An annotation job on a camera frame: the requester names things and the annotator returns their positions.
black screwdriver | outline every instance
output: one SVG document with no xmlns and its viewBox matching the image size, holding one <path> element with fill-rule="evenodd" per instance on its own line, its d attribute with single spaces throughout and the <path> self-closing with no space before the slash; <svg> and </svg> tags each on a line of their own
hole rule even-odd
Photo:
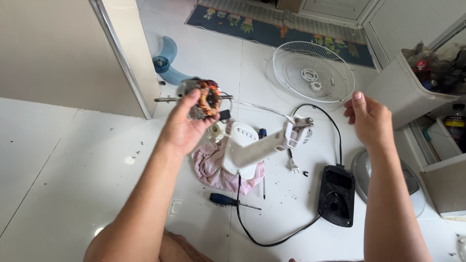
<svg viewBox="0 0 466 262">
<path fill-rule="evenodd" d="M 219 194 L 219 193 L 211 193 L 210 197 L 209 197 L 209 200 L 212 203 L 217 204 L 219 206 L 223 206 L 223 207 L 237 207 L 238 206 L 238 201 L 237 200 L 235 200 L 235 199 L 233 199 L 231 197 L 227 197 L 225 195 Z M 255 209 L 262 210 L 262 208 L 253 207 L 253 206 L 250 206 L 250 205 L 243 204 L 241 202 L 240 202 L 240 205 L 245 206 L 245 207 L 250 207 L 250 208 L 255 208 Z"/>
</svg>

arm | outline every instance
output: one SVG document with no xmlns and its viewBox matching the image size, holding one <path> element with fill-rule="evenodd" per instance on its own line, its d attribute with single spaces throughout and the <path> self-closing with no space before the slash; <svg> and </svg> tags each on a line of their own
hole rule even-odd
<svg viewBox="0 0 466 262">
<path fill-rule="evenodd" d="M 344 116 L 366 147 L 372 174 L 364 226 L 364 261 L 431 261 L 404 181 L 391 112 L 361 92 Z"/>
<path fill-rule="evenodd" d="M 168 117 L 136 187 L 115 221 L 91 242 L 84 256 L 91 261 L 157 261 L 164 224 L 183 157 L 218 119 L 189 120 L 200 91 L 183 97 Z"/>
</svg>

white wire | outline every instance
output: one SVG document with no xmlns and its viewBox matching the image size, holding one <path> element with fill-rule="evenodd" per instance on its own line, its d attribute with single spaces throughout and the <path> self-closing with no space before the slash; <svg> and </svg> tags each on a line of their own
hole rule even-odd
<svg viewBox="0 0 466 262">
<path fill-rule="evenodd" d="M 253 106 L 253 107 L 257 107 L 257 108 L 260 108 L 262 110 L 265 110 L 265 111 L 270 111 L 270 112 L 273 112 L 275 114 L 279 114 L 281 115 L 282 117 L 285 117 L 287 118 L 289 121 L 291 121 L 293 124 L 295 124 L 295 120 L 290 117 L 289 115 L 285 114 L 285 113 L 282 113 L 280 111 L 277 111 L 277 110 L 274 110 L 274 109 L 271 109 L 271 108 L 268 108 L 268 107 L 265 107 L 265 106 L 261 106 L 261 105 L 256 105 L 256 104 L 253 104 L 253 103 L 248 103 L 248 102 L 243 102 L 243 101 L 240 101 L 240 100 L 236 100 L 236 99 L 230 99 L 230 101 L 232 102 L 236 102 L 236 103 L 240 103 L 240 104 L 243 104 L 243 105 L 248 105 L 248 106 Z"/>
</svg>

rug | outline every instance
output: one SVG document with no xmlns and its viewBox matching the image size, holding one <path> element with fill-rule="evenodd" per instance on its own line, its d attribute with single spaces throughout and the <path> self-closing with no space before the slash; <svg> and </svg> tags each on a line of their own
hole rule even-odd
<svg viewBox="0 0 466 262">
<path fill-rule="evenodd" d="M 278 12 L 237 0 L 199 0 L 187 25 L 278 47 L 307 41 L 325 46 L 347 63 L 374 68 L 362 29 L 352 29 Z"/>
</svg>

white tile floor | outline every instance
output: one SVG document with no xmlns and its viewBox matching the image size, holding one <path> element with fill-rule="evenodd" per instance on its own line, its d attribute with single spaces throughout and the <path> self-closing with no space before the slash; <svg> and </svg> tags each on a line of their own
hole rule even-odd
<svg viewBox="0 0 466 262">
<path fill-rule="evenodd" d="M 160 51 L 163 35 L 173 38 L 178 45 L 173 66 L 180 72 L 214 79 L 223 91 L 240 100 L 285 113 L 302 103 L 276 87 L 273 77 L 267 77 L 272 48 L 185 26 L 195 0 L 137 3 L 151 54 Z M 374 69 L 352 67 L 357 89 L 377 76 Z M 163 96 L 173 96 L 174 91 L 169 84 L 162 87 Z M 0 261 L 82 261 L 96 229 L 114 219 L 133 189 L 173 106 L 159 104 L 154 119 L 147 121 L 0 98 L 0 232 L 11 219 L 0 236 Z M 338 109 L 331 115 L 341 130 L 343 164 L 348 166 L 362 145 L 342 113 Z M 275 154 L 265 162 L 266 200 L 261 185 L 241 196 L 244 203 L 263 208 L 241 209 L 243 222 L 259 242 L 277 241 L 315 217 L 319 173 L 324 165 L 337 161 L 338 137 L 330 121 L 311 108 L 303 108 L 301 114 L 315 119 L 311 140 L 294 152 L 300 170 L 309 171 L 310 176 L 290 173 L 286 153 Z M 284 120 L 236 104 L 232 117 L 254 128 L 267 128 L 269 134 L 279 130 Z M 402 133 L 396 136 L 397 146 L 405 146 Z M 137 157 L 134 164 L 124 163 L 128 156 Z M 412 156 L 401 157 L 416 168 Z M 220 191 L 202 185 L 186 157 L 173 195 L 181 204 L 176 205 L 176 214 L 167 216 L 166 227 L 184 235 L 215 262 L 363 257 L 366 206 L 359 197 L 352 228 L 320 219 L 280 246 L 261 248 L 249 241 L 235 210 L 207 200 L 212 192 Z M 466 225 L 439 219 L 430 200 L 428 204 L 419 223 L 430 253 L 435 261 L 459 261 L 457 255 L 448 253 L 457 253 L 455 233 L 465 235 Z"/>
</svg>

